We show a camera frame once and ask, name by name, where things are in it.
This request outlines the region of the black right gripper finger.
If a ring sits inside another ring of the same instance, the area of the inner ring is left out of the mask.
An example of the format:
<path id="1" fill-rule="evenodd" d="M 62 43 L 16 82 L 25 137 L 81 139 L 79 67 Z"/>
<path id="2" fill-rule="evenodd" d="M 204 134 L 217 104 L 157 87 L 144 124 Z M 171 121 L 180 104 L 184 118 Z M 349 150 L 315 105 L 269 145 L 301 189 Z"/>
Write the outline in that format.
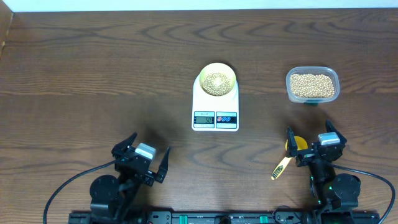
<path id="1" fill-rule="evenodd" d="M 295 140 L 294 132 L 291 127 L 287 128 L 287 154 L 289 157 L 296 157 L 298 154 L 298 146 Z"/>
<path id="2" fill-rule="evenodd" d="M 333 126 L 332 122 L 329 119 L 325 121 L 325 127 L 328 133 L 336 133 L 336 135 L 340 139 L 340 143 L 347 143 L 347 139 Z"/>

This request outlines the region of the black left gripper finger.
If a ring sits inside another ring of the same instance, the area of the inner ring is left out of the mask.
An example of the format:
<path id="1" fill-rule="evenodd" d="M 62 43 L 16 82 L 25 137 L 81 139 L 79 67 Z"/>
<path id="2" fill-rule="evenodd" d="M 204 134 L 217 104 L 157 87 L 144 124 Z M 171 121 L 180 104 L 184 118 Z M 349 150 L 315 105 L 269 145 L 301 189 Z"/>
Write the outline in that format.
<path id="1" fill-rule="evenodd" d="M 111 151 L 113 157 L 122 157 L 122 156 L 124 156 L 126 151 L 128 150 L 128 148 L 130 146 L 132 146 L 132 144 L 135 141 L 136 137 L 137 137 L 137 133 L 133 133 L 127 139 L 117 143 L 113 147 L 113 149 Z"/>
<path id="2" fill-rule="evenodd" d="M 162 183 L 167 175 L 169 168 L 169 154 L 170 148 L 168 147 L 155 175 L 156 182 Z"/>

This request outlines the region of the yellow plastic scoop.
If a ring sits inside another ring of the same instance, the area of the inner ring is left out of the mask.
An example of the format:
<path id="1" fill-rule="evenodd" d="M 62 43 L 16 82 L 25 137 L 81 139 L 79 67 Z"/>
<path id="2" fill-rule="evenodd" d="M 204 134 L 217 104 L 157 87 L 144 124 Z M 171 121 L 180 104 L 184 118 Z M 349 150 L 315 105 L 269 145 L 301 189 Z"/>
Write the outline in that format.
<path id="1" fill-rule="evenodd" d="M 306 142 L 306 140 L 304 140 L 304 138 L 300 137 L 300 136 L 295 136 L 295 141 L 297 143 L 297 150 L 303 150 L 303 149 L 307 149 L 308 148 L 308 144 Z M 276 166 L 276 168 L 273 170 L 272 174 L 271 174 L 271 179 L 275 180 L 277 179 L 285 170 L 285 168 L 288 166 L 290 160 L 292 158 L 285 156 L 280 162 L 279 164 Z"/>

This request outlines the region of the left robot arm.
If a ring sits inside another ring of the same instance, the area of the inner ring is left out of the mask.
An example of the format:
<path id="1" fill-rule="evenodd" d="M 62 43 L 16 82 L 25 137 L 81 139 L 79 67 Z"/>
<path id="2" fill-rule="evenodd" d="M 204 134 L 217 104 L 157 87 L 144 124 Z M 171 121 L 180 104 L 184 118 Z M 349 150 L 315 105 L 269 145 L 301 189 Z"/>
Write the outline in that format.
<path id="1" fill-rule="evenodd" d="M 170 148 L 156 172 L 149 170 L 154 160 L 156 149 L 140 143 L 132 144 L 137 137 L 133 133 L 127 139 L 117 143 L 111 153 L 115 158 L 114 169 L 119 176 L 102 175 L 90 186 L 90 217 L 88 223 L 147 223 L 147 214 L 132 203 L 142 187 L 162 183 L 167 175 Z"/>

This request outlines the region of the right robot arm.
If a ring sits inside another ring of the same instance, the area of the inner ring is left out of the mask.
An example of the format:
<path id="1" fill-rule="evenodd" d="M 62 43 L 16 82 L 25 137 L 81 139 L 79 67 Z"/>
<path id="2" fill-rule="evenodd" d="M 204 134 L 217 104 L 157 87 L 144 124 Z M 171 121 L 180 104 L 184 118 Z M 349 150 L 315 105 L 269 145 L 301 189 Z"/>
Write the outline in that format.
<path id="1" fill-rule="evenodd" d="M 318 141 L 306 149 L 299 149 L 292 128 L 287 128 L 287 154 L 295 159 L 297 167 L 310 169 L 310 188 L 318 200 L 318 207 L 304 212 L 302 223 L 378 223 L 376 212 L 355 212 L 361 192 L 360 179 L 352 174 L 337 174 L 333 167 L 343 155 L 346 138 L 332 125 L 325 122 L 326 132 L 318 135 Z"/>

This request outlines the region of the white digital kitchen scale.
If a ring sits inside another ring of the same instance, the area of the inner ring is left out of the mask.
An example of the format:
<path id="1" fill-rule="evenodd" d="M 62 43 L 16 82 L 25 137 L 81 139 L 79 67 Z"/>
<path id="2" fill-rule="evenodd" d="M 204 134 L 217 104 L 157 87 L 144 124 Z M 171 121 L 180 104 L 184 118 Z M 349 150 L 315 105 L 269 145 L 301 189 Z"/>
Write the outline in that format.
<path id="1" fill-rule="evenodd" d="M 239 129 L 239 85 L 223 96 L 212 96 L 200 86 L 200 75 L 193 84 L 192 129 L 194 131 L 235 132 Z"/>

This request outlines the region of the yellow bowl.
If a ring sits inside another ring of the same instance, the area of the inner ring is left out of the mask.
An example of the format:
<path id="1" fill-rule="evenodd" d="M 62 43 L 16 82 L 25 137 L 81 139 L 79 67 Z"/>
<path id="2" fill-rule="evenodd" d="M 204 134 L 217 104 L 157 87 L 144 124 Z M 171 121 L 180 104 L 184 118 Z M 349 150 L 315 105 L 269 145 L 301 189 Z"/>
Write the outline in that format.
<path id="1" fill-rule="evenodd" d="M 201 89 L 211 96 L 224 96 L 231 92 L 237 83 L 233 69 L 224 63 L 211 63 L 199 74 Z"/>

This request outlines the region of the clear container of soybeans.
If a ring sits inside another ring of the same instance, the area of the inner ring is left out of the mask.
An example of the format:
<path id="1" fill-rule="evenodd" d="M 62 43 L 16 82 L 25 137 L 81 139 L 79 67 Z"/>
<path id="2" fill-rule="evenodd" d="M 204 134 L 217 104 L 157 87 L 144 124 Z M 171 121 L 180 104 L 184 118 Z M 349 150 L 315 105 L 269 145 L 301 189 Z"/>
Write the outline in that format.
<path id="1" fill-rule="evenodd" d="M 294 103 L 328 103 L 340 94 L 338 75 L 328 67 L 295 67 L 285 80 L 289 100 Z"/>

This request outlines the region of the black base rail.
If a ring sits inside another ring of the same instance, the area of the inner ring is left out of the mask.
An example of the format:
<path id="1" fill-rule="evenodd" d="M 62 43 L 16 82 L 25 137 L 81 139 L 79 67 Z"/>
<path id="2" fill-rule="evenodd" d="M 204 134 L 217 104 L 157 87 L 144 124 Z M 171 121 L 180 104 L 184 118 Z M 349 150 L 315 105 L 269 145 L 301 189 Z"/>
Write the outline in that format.
<path id="1" fill-rule="evenodd" d="M 375 224 L 376 212 L 317 212 L 298 211 L 279 207 L 266 212 L 175 212 L 171 210 L 131 211 L 123 223 L 137 224 L 263 224 L 263 223 L 331 223 Z"/>

